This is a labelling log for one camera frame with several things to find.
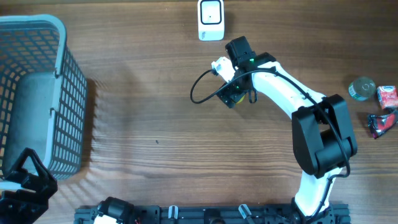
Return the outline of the red white small carton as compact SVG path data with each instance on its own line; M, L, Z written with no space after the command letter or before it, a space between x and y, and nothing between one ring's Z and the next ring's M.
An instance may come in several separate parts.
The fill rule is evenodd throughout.
M379 86L377 97L382 109L397 108L397 88L395 86Z

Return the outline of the yellow lidded jar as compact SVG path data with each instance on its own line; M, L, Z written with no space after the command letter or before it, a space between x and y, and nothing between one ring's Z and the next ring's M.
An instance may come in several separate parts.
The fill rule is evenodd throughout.
M235 103L236 104L240 104L244 100L244 98L245 98L245 96L240 97L240 99L237 102L235 102Z

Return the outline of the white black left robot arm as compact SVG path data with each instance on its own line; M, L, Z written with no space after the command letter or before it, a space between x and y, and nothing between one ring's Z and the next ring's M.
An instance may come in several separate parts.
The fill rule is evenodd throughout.
M1 223L34 223L49 209L49 199L58 190L56 178L28 147L6 172L4 180L21 188L1 192Z

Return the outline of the green tin can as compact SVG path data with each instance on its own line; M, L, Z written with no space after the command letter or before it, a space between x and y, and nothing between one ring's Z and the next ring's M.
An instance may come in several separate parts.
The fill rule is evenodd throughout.
M376 85L369 77L359 77L348 87L350 96L357 101L366 101L376 93Z

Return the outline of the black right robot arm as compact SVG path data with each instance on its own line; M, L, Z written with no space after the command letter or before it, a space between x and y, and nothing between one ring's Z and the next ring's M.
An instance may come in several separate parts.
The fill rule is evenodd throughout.
M349 159L358 150L345 100L311 90L268 53L221 57L211 71L224 80L216 94L228 107L245 93L262 93L290 118L293 153L302 169L294 212L302 222L318 221L330 209L334 181L350 175Z

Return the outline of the dark snack packet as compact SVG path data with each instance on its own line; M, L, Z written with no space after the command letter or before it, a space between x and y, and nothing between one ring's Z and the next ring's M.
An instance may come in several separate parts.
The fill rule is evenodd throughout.
M370 133L377 139L397 124L397 109L391 109L389 114L382 116L369 114L367 119Z

